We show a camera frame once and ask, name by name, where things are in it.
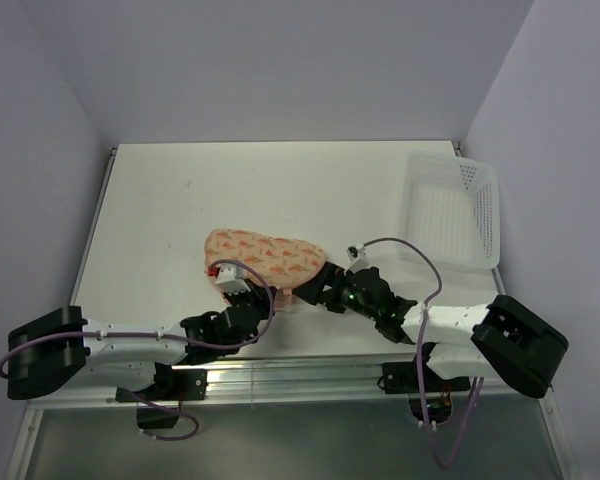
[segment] gray wall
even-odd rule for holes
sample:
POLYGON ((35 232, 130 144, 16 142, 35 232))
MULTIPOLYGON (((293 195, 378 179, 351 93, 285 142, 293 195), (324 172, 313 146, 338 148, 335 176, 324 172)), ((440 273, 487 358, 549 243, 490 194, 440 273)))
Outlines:
POLYGON ((571 341, 558 400, 600 478, 600 0, 536 0, 465 154, 498 169, 505 284, 571 341))
MULTIPOLYGON (((24 9, 0 0, 0 356, 11 329, 68 301, 105 158, 24 9)), ((0 478, 22 412, 0 380, 0 478)))
POLYGON ((22 0, 111 143, 462 139, 532 0, 22 0))

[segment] gray floor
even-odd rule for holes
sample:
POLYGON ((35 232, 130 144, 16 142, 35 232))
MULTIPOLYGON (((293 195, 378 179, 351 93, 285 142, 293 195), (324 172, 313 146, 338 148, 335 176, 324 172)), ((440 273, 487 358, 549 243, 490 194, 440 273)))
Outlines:
MULTIPOLYGON (((138 436, 133 409, 46 412, 27 478, 560 478, 540 407, 521 396, 480 399, 449 473, 435 466, 404 398, 192 413, 199 435, 164 443, 138 436)), ((454 435, 455 426, 438 433, 445 453, 454 435)))

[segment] cable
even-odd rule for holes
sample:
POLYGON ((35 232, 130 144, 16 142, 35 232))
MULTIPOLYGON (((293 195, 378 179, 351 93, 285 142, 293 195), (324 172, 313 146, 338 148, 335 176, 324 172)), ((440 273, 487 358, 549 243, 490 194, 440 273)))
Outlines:
POLYGON ((442 292, 442 277, 440 275, 440 272, 436 268, 436 266, 429 259, 429 257, 427 257, 424 254, 424 252, 422 252, 418 247, 416 247, 412 243, 407 242, 406 240, 403 240, 401 238, 395 238, 395 237, 377 238, 375 240, 366 242, 364 244, 364 246, 368 247, 368 246, 375 245, 376 243, 381 243, 381 242, 396 242, 396 243, 400 243, 400 244, 405 245, 405 246, 409 247, 410 249, 412 249, 414 252, 416 252, 418 255, 420 255, 420 257, 422 257, 422 259, 426 262, 427 265, 429 265, 429 267, 433 271, 433 274, 435 275, 436 280, 438 282, 438 287, 435 289, 435 291, 433 291, 433 293, 429 294, 429 296, 427 296, 427 298, 425 298, 424 302, 423 302, 422 322, 420 324, 420 331, 418 332, 418 340, 416 341, 416 370, 418 372, 418 392, 420 393, 420 406, 422 408, 423 426, 424 426, 425 432, 427 433, 427 439, 429 441, 429 446, 431 447, 431 453, 433 454, 433 459, 435 460, 436 464, 443 470, 446 470, 451 466, 451 464, 453 463, 453 461, 455 459, 456 454, 458 453, 458 448, 460 447, 462 437, 464 436, 464 433, 466 431, 469 417, 471 416, 471 412, 475 408, 476 402, 478 400, 478 396, 480 395, 480 390, 482 389, 484 378, 480 378, 477 381, 476 380, 473 381, 471 391, 469 392, 469 397, 467 398, 467 401, 465 404, 466 406, 464 409, 464 414, 462 415, 462 423, 460 424, 460 429, 458 430, 458 435, 456 436, 456 440, 453 444, 453 447, 451 448, 451 453, 449 454, 449 458, 447 460, 444 460, 438 449, 438 444, 436 442, 436 439, 435 439, 434 433, 433 433, 433 426, 431 425, 431 421, 429 419, 429 411, 427 410, 427 396, 426 396, 425 385, 424 385, 424 361, 422 358, 423 357, 422 346, 424 344, 424 332, 427 328, 427 322, 429 320, 429 310, 428 310, 429 302, 431 302, 431 300, 433 300, 435 297, 437 297, 440 294, 440 292, 442 292))
MULTIPOLYGON (((253 277, 258 282, 260 282, 260 285, 262 286, 262 288, 264 288, 265 292, 267 293, 267 300, 269 301, 269 313, 268 313, 267 320, 266 320, 265 324, 263 325, 262 329, 256 335, 254 335, 252 338, 250 338, 249 340, 245 340, 244 342, 236 343, 233 345, 216 345, 213 343, 206 343, 206 342, 202 342, 200 340, 195 340, 193 338, 187 338, 187 337, 184 337, 181 335, 174 335, 174 334, 165 334, 165 335, 162 335, 161 337, 156 338, 156 334, 152 333, 152 332, 107 332, 107 337, 108 338, 147 338, 147 339, 152 339, 152 340, 156 340, 159 338, 165 338, 167 340, 175 340, 175 341, 179 341, 179 342, 188 343, 190 345, 214 349, 214 350, 233 350, 233 349, 242 348, 246 345, 251 345, 252 343, 257 342, 267 332, 267 330, 271 326, 273 317, 275 316, 274 298, 273 298, 273 292, 271 291, 271 287, 269 287, 266 280, 264 278, 262 278, 262 276, 258 272, 256 272, 250 266, 245 265, 242 262, 239 262, 238 260, 216 260, 211 265, 209 265, 209 268, 213 268, 219 264, 230 264, 230 265, 235 265, 237 267, 245 269, 247 272, 251 273, 251 275, 253 275, 253 277)), ((5 378, 5 379, 9 378, 9 375, 4 372, 4 366, 7 364, 7 362, 9 362, 9 360, 11 360, 13 357, 19 355, 22 351, 27 350, 28 348, 34 347, 36 345, 40 345, 42 343, 53 342, 56 340, 68 340, 71 338, 102 338, 102 332, 54 333, 51 335, 46 335, 44 337, 36 338, 34 340, 30 340, 26 343, 23 343, 22 345, 18 345, 17 347, 15 347, 13 350, 10 350, 4 357, 2 357, 0 359, 0 377, 5 378)), ((155 410, 159 410, 161 412, 165 412, 165 413, 169 413, 169 414, 175 413, 181 417, 191 420, 195 425, 195 428, 191 432, 189 432, 186 435, 181 435, 179 437, 163 437, 162 435, 156 435, 151 432, 143 431, 143 433, 145 433, 146 435, 148 435, 151 438, 154 438, 156 440, 164 440, 164 441, 185 440, 187 438, 191 438, 192 436, 194 436, 196 434, 196 432, 198 431, 198 429, 200 428, 200 424, 199 424, 198 420, 189 413, 178 412, 177 410, 163 407, 156 403, 150 402, 149 400, 145 400, 144 398, 140 397, 139 395, 136 395, 133 392, 129 392, 129 393, 136 401, 141 402, 141 403, 147 405, 148 407, 151 407, 155 410)))

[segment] patterned cloth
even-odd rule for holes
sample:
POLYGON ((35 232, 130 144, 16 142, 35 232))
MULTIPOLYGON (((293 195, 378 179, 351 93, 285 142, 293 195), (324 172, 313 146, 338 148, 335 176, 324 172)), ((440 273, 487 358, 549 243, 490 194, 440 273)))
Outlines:
MULTIPOLYGON (((303 240, 225 228, 209 234, 204 251, 205 271, 211 263, 223 258, 239 260, 252 267, 269 285, 279 289, 277 308, 289 304, 291 290, 315 277, 327 260, 324 250, 303 240)), ((258 284, 251 274, 246 275, 258 284)))

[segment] purple cable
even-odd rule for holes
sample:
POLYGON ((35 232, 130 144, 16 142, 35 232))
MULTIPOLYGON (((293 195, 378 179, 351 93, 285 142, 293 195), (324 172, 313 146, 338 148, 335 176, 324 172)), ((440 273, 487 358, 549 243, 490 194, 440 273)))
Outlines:
MULTIPOLYGON (((247 272, 249 272, 251 275, 253 275, 253 277, 258 282, 260 282, 260 285, 264 288, 265 292, 267 293, 267 299, 269 300, 269 313, 268 313, 267 320, 266 320, 264 326, 262 327, 262 329, 256 335, 254 335, 252 338, 250 338, 249 340, 246 340, 241 343, 236 343, 233 345, 216 345, 214 343, 206 343, 206 342, 202 342, 200 340, 195 340, 193 338, 187 338, 187 337, 183 337, 181 335, 173 335, 173 334, 163 335, 162 338, 166 338, 168 340, 176 340, 179 342, 188 343, 190 345, 210 348, 210 349, 214 349, 214 350, 233 350, 235 348, 241 348, 246 345, 251 345, 252 343, 257 342, 266 333, 266 331, 269 330, 269 327, 271 326, 271 322, 273 321, 273 317, 275 316, 275 309, 274 309, 274 303, 273 303, 274 302, 273 292, 271 291, 271 288, 267 284, 266 280, 264 278, 262 278, 262 275, 260 275, 258 272, 256 272, 253 268, 251 268, 248 265, 245 265, 242 262, 239 262, 238 260, 216 260, 211 265, 209 265, 209 268, 213 268, 219 264, 235 265, 237 267, 245 269, 247 272)), ((44 337, 36 338, 34 340, 30 340, 26 343, 23 343, 22 345, 18 345, 13 350, 10 350, 4 357, 2 357, 0 359, 0 377, 5 378, 5 379, 9 378, 9 375, 4 373, 4 366, 7 362, 9 362, 9 360, 11 360, 13 357, 18 355, 19 353, 21 353, 23 350, 34 347, 36 345, 40 345, 41 343, 53 342, 56 340, 67 340, 70 338, 100 338, 100 337, 101 337, 100 332, 65 332, 65 333, 54 333, 54 334, 47 335, 44 337)), ((107 333, 107 337, 109 337, 109 338, 150 338, 152 340, 156 340, 156 334, 150 333, 150 332, 109 332, 109 333, 107 333)), ((156 403, 145 400, 142 397, 140 397, 139 395, 134 394, 133 392, 129 392, 129 393, 137 402, 144 403, 148 407, 151 407, 155 410, 159 410, 161 412, 170 413, 170 414, 176 413, 181 417, 191 420, 195 425, 195 428, 191 432, 189 432, 185 435, 178 436, 178 437, 163 437, 161 435, 156 435, 151 432, 143 431, 143 433, 145 435, 147 435, 151 438, 155 438, 156 440, 163 440, 163 441, 185 440, 187 438, 193 437, 196 434, 196 432, 198 431, 198 429, 200 428, 200 423, 198 422, 198 420, 189 413, 185 413, 185 412, 182 412, 179 410, 173 410, 171 408, 163 407, 156 403)))
MULTIPOLYGON (((438 449, 438 444, 433 434, 433 427, 431 425, 431 421, 429 419, 429 411, 427 409, 427 394, 424 386, 424 361, 422 358, 422 346, 424 344, 424 332, 427 328, 427 322, 429 320, 429 312, 428 306, 429 302, 437 297, 442 291, 442 277, 440 276, 440 272, 433 264, 433 262, 427 257, 424 252, 422 252, 418 247, 413 245, 412 243, 407 242, 406 240, 402 240, 401 238, 395 237, 382 237, 377 238, 375 240, 371 240, 364 244, 365 247, 370 245, 375 245, 376 243, 381 242, 396 242, 402 245, 406 245, 414 252, 416 252, 422 259, 429 265, 433 274, 436 276, 436 280, 438 281, 438 288, 431 293, 427 298, 424 299, 424 309, 422 312, 422 323, 420 324, 420 331, 418 332, 418 340, 416 341, 416 370, 418 372, 418 392, 420 393, 420 407, 422 408, 422 418, 425 432, 427 432, 427 439, 429 441, 429 446, 431 447, 431 453, 433 454, 433 459, 436 464, 442 468, 443 470, 448 469, 453 463, 456 454, 458 453, 458 448, 460 447, 460 442, 462 441, 462 437, 467 429, 467 424, 469 422, 469 417, 471 416, 471 412, 475 408, 476 402, 478 400, 478 396, 480 395, 480 390, 482 389, 482 384, 484 382, 484 378, 480 378, 478 380, 473 381, 471 386, 471 391, 469 392, 469 396, 467 397, 467 401, 464 405, 464 414, 462 415, 462 423, 460 424, 460 429, 458 430, 458 435, 456 436, 456 440, 451 448, 451 454, 447 460, 444 460, 440 454, 438 449)), ((454 419, 456 416, 450 417, 443 424, 447 424, 450 420, 454 419)))

